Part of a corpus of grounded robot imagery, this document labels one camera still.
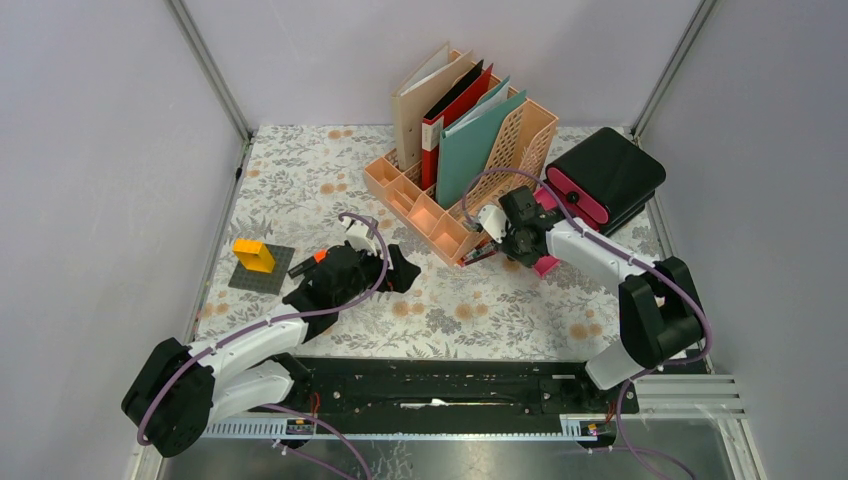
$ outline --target gray baseplate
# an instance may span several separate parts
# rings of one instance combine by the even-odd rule
[[[273,295],[280,294],[280,290],[283,288],[283,280],[286,278],[286,272],[294,256],[294,249],[267,243],[265,246],[268,247],[268,251],[274,257],[274,271],[271,273],[254,272],[244,268],[244,265],[238,262],[236,271],[233,272],[228,284],[231,288]]]

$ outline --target organizer compartment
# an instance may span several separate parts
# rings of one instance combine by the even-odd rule
[[[400,176],[400,170],[384,157],[378,158],[365,167],[365,183],[368,189],[384,189],[389,183]]]
[[[430,235],[445,211],[427,195],[421,195],[409,212],[409,221],[424,235]]]
[[[386,187],[386,200],[404,216],[409,215],[420,195],[421,189],[403,176],[392,180]]]
[[[459,222],[445,213],[429,235],[430,240],[448,257],[453,257],[471,234]]]

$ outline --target black box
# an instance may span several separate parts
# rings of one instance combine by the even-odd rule
[[[645,209],[665,169],[611,128],[602,128],[545,168],[565,206],[603,235]]]

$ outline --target gray floor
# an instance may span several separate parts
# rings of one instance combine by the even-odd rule
[[[630,439],[692,468],[701,479],[732,479],[720,434],[708,420],[652,420],[648,428],[627,420]],[[627,452],[587,455],[573,442],[355,442],[379,480],[515,480],[547,478],[653,479]],[[337,441],[315,441],[303,450],[356,478],[359,466]],[[688,476],[656,463],[673,479]],[[166,463],[163,479],[279,480],[340,478],[292,456],[282,457],[267,440],[201,439]]]

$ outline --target white label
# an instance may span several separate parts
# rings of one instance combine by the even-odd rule
[[[439,139],[442,136],[442,128],[445,124],[444,115],[439,117],[432,125],[426,123],[421,124],[421,148],[427,152],[432,152],[439,145]]]

